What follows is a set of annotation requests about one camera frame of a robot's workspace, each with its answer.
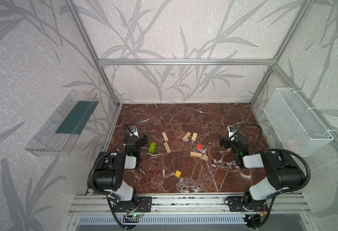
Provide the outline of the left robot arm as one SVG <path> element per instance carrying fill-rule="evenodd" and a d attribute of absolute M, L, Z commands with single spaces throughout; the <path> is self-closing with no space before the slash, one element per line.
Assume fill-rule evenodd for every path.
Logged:
<path fill-rule="evenodd" d="M 124 151 L 100 152 L 88 179 L 87 186 L 94 192 L 106 195 L 113 203 L 138 203 L 136 190 L 124 181 L 124 170 L 137 169 L 141 163 L 141 148 L 148 144 L 147 135 L 125 138 Z"/>

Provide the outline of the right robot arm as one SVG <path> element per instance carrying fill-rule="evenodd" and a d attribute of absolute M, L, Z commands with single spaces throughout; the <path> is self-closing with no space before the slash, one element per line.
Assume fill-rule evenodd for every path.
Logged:
<path fill-rule="evenodd" d="M 235 162 L 243 168 L 263 168 L 266 177 L 245 190 L 241 202 L 246 206 L 274 199 L 280 194 L 304 188 L 311 178 L 307 162 L 299 155 L 285 149 L 268 149 L 248 153 L 249 142 L 245 136 L 220 138 L 220 146 L 231 149 Z"/>

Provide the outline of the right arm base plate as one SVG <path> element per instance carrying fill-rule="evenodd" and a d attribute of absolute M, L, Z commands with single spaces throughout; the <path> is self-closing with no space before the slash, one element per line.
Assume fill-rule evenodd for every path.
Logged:
<path fill-rule="evenodd" d="M 266 201 L 256 201 L 248 196 L 229 196 L 224 202 L 231 212 L 257 212 L 269 211 Z"/>

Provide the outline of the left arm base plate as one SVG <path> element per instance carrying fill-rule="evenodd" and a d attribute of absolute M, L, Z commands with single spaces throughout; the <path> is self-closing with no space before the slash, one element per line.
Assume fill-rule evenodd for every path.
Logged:
<path fill-rule="evenodd" d="M 152 197 L 138 196 L 130 201 L 117 202 L 113 204 L 114 212 L 150 212 L 152 206 Z"/>

